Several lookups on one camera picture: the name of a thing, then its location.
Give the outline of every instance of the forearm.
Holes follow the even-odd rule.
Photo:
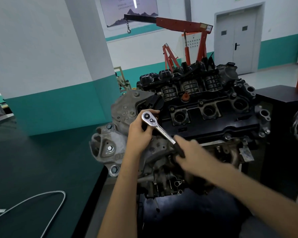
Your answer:
[[[257,217],[284,237],[298,237],[298,204],[259,184],[228,164],[221,175],[212,177],[215,185],[239,199]]]
[[[137,154],[125,153],[98,237],[137,237],[139,157]]]

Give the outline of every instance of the engine block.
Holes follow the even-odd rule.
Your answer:
[[[204,59],[190,66],[182,63],[172,72],[142,75],[131,90],[111,106],[112,122],[98,127],[90,147],[111,177],[119,175],[128,129],[137,114],[159,109],[158,121],[171,136],[196,139],[222,162],[235,167],[253,159],[248,144],[270,133],[270,113],[257,105],[254,87],[240,79],[234,63],[214,65]],[[181,194],[189,187],[206,193],[213,186],[185,173],[174,160],[171,143],[156,130],[142,153],[138,173],[139,193],[147,198]]]

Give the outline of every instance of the door handle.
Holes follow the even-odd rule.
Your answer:
[[[236,42],[235,43],[235,50],[236,50],[237,46],[240,46],[240,44],[237,44],[237,42]]]

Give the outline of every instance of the framed poster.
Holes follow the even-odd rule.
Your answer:
[[[157,0],[100,0],[107,27],[126,24],[124,14],[158,16]]]

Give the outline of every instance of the left hand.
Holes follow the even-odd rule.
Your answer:
[[[141,127],[141,115],[145,111],[149,111],[152,114],[158,114],[160,112],[159,110],[154,109],[141,110],[135,121],[129,126],[126,153],[129,152],[131,154],[140,155],[151,141],[152,131],[154,128],[148,125],[146,131],[143,131]]]

